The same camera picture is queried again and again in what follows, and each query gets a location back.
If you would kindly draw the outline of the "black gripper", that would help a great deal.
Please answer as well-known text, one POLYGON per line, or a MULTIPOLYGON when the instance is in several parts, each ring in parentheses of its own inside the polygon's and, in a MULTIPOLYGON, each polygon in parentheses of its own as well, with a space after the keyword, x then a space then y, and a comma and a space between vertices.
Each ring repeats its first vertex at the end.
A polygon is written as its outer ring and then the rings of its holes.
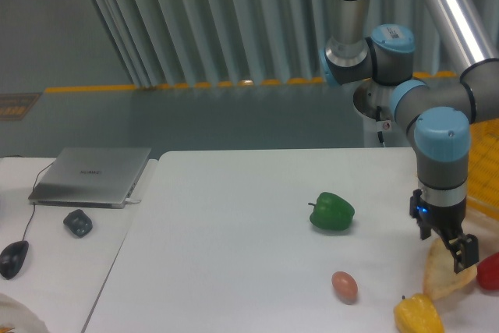
POLYGON ((466 199, 450 206, 434 205, 423 199, 421 189, 414 190, 409 200, 409 215, 419 226, 419 237, 425 240, 437 233, 453 257, 454 273, 460 273, 479 262, 479 241, 464 234, 466 199))

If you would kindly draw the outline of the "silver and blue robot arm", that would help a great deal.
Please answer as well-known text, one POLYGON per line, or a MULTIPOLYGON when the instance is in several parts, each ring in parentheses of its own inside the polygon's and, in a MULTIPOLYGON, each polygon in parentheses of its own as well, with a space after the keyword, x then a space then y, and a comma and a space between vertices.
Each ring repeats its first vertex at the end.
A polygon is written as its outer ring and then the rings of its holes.
POLYGON ((390 91, 391 119, 416 154, 409 213, 422 239, 440 236, 455 272, 477 264, 479 242, 462 229, 467 203, 470 127, 498 117, 498 51, 472 0, 423 0, 458 74, 432 87, 414 74, 415 41, 396 24, 363 35, 370 0, 336 0, 336 30, 320 54, 327 80, 370 79, 390 91))

